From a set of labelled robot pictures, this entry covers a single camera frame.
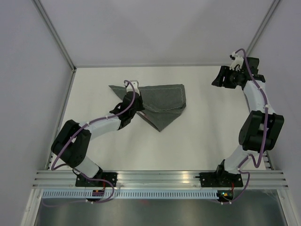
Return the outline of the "grey cloth napkin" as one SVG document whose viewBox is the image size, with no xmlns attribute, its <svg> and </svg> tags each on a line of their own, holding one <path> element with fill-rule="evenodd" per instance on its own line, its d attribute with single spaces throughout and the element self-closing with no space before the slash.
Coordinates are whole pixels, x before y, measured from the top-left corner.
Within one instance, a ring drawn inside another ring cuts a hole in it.
<svg viewBox="0 0 301 226">
<path fill-rule="evenodd" d="M 111 90 L 121 99 L 125 96 L 126 88 L 110 85 Z M 161 132 L 183 113 L 186 107 L 185 87 L 182 84 L 145 86 L 139 88 L 143 99 L 144 110 L 148 119 L 139 115 L 155 130 Z"/>
</svg>

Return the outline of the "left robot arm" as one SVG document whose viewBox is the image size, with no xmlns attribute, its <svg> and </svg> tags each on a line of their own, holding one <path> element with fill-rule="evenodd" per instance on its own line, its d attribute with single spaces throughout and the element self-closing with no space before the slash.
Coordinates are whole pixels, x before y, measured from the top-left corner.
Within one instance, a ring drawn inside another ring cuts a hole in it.
<svg viewBox="0 0 301 226">
<path fill-rule="evenodd" d="M 128 91 L 122 102 L 98 121 L 80 124 L 68 120 L 52 143 L 51 151 L 67 166 L 84 174 L 91 186 L 99 186 L 103 180 L 103 170 L 87 157 L 90 141 L 108 132 L 123 129 L 136 112 L 143 109 L 140 91 Z"/>
</svg>

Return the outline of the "fork with pink handle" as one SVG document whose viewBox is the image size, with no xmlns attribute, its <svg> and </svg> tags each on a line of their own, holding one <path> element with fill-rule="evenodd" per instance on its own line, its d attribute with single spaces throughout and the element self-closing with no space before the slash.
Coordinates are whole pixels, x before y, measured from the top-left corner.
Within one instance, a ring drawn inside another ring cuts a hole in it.
<svg viewBox="0 0 301 226">
<path fill-rule="evenodd" d="M 146 119 L 148 119 L 147 115 L 145 115 L 143 112 L 139 112 L 139 115 L 146 118 Z"/>
</svg>

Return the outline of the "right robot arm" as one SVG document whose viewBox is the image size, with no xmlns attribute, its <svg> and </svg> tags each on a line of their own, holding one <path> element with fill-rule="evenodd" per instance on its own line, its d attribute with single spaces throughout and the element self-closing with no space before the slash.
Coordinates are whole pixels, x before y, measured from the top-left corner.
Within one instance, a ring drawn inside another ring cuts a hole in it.
<svg viewBox="0 0 301 226">
<path fill-rule="evenodd" d="M 242 187 L 241 170 L 249 161 L 253 161 L 255 168 L 260 167 L 264 152 L 274 148 L 284 124 L 284 117 L 276 114 L 268 100 L 266 80 L 258 73 L 259 59 L 243 58 L 237 53 L 232 53 L 230 58 L 231 65 L 220 68 L 212 85 L 228 89 L 241 87 L 249 115 L 240 129 L 238 147 L 212 175 L 211 185 L 218 187 Z"/>
</svg>

